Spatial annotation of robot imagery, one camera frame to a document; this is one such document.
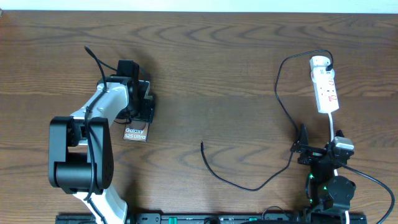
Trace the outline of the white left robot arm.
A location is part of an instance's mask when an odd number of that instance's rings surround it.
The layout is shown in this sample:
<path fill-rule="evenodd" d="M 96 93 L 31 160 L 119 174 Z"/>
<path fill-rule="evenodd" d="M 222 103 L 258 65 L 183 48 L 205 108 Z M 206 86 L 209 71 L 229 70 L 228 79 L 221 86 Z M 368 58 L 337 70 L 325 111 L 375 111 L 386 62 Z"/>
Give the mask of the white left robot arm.
<path fill-rule="evenodd" d="M 125 141 L 146 142 L 154 114 L 150 83 L 128 77 L 100 80 L 95 94 L 49 129 L 49 182 L 82 201 L 89 215 L 58 215 L 56 223 L 135 223 L 111 183 L 114 159 L 110 127 L 124 125 Z"/>

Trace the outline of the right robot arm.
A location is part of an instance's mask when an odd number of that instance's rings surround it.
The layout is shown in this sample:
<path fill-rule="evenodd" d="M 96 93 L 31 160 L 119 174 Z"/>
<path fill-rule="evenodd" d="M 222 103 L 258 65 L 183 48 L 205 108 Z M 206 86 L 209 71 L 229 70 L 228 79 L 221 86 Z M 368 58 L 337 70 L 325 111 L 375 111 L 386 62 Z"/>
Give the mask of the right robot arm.
<path fill-rule="evenodd" d="M 344 137 L 341 130 L 323 148 L 309 145 L 306 126 L 301 125 L 298 138 L 293 143 L 291 152 L 299 153 L 297 162 L 310 166 L 305 192 L 310 199 L 310 208 L 306 215 L 312 213 L 341 216 L 350 208 L 356 185 L 336 170 L 347 164 L 354 154 L 352 140 Z"/>

